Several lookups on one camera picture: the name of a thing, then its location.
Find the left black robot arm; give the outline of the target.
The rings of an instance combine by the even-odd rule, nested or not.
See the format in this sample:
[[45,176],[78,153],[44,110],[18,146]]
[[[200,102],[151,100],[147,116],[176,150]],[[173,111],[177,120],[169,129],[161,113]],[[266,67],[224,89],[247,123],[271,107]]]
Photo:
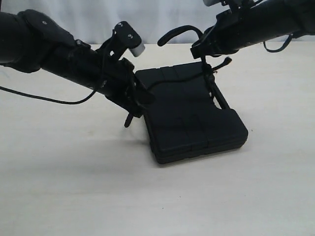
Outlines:
[[103,94],[108,100],[141,117],[155,100],[134,73],[125,51],[137,57],[145,47],[126,21],[96,50],[75,39],[46,14],[27,9],[0,14],[0,64],[23,73],[45,70]]

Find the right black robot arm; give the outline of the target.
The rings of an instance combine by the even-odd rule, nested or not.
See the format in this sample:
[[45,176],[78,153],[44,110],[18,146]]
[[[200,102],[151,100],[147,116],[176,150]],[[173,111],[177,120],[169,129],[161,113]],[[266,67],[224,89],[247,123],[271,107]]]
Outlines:
[[315,33],[313,0],[266,0],[252,8],[216,16],[191,46],[194,59],[231,55],[239,50],[284,35],[298,38]]

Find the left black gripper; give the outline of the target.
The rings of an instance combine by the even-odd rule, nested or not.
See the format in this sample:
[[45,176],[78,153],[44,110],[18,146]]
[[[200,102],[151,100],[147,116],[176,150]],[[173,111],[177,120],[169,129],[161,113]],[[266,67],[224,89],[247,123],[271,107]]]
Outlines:
[[[108,100],[128,111],[127,118],[140,118],[145,111],[144,105],[152,104],[155,96],[133,75],[133,70],[134,65],[126,58],[114,62],[106,59],[101,71],[106,83],[99,93],[104,94]],[[132,76],[133,95],[130,81]]]

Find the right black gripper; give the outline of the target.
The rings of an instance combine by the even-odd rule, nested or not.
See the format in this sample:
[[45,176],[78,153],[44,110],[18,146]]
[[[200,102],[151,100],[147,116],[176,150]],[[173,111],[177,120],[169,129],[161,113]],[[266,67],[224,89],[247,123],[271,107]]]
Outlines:
[[206,56],[231,55],[243,49],[240,24],[244,21],[244,11],[226,10],[216,16],[216,23],[206,29],[191,46],[194,59]]

